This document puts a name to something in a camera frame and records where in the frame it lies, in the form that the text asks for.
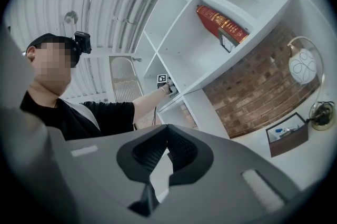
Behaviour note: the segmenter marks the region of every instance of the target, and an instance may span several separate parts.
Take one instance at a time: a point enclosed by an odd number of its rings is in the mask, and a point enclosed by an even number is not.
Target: hand
[[[169,91],[170,86],[169,86],[168,84],[164,84],[164,85],[162,86],[162,88],[165,90],[166,95],[169,95],[169,94],[170,94],[170,91]]]

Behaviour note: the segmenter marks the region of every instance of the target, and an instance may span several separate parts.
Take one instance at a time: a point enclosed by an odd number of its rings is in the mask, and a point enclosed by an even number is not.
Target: corrugated metal ceiling
[[[139,8],[135,6],[136,1],[11,0],[4,22],[11,27],[11,35],[22,51],[45,33],[72,37],[75,31],[88,32],[92,54],[81,57],[72,82],[62,97],[76,102],[107,101],[104,71],[109,70],[104,68],[103,57],[135,50],[156,0],[142,0]],[[69,12],[77,17],[65,19]]]

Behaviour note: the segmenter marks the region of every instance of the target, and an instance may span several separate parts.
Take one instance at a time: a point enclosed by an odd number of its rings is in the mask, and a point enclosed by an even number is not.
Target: red book
[[[219,31],[221,31],[230,42],[237,45],[248,36],[248,33],[237,23],[209,7],[198,6],[196,12],[205,28],[216,38],[219,38]]]

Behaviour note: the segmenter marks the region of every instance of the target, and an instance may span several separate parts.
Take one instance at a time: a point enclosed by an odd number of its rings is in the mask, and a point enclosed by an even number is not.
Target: brick wall
[[[182,104],[180,106],[180,108],[182,109],[190,128],[198,130],[198,126],[196,125],[196,123],[195,123],[190,111],[188,110],[187,106],[185,104]]]
[[[299,85],[290,75],[291,53],[286,45],[294,37],[287,26],[277,25],[247,56],[203,89],[230,138],[275,122],[319,87],[317,77]]]

